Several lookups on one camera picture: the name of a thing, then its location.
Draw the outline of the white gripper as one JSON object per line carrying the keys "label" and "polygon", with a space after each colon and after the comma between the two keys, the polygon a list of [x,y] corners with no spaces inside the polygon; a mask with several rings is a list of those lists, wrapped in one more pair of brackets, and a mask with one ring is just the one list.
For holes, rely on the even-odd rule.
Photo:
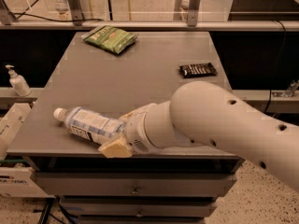
{"label": "white gripper", "polygon": [[137,154],[152,154],[155,146],[147,137],[145,118],[153,106],[155,106],[155,103],[143,105],[120,116],[119,120],[126,122],[125,135],[115,135],[98,148],[99,152],[107,158],[130,158],[133,151]]}

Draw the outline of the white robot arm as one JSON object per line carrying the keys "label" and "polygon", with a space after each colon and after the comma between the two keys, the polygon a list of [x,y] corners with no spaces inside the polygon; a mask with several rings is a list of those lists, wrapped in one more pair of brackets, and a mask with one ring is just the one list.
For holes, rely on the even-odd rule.
{"label": "white robot arm", "polygon": [[122,133],[99,147],[108,158],[201,145],[234,154],[299,191],[299,127],[265,115],[215,84],[194,81],[171,99],[124,115]]}

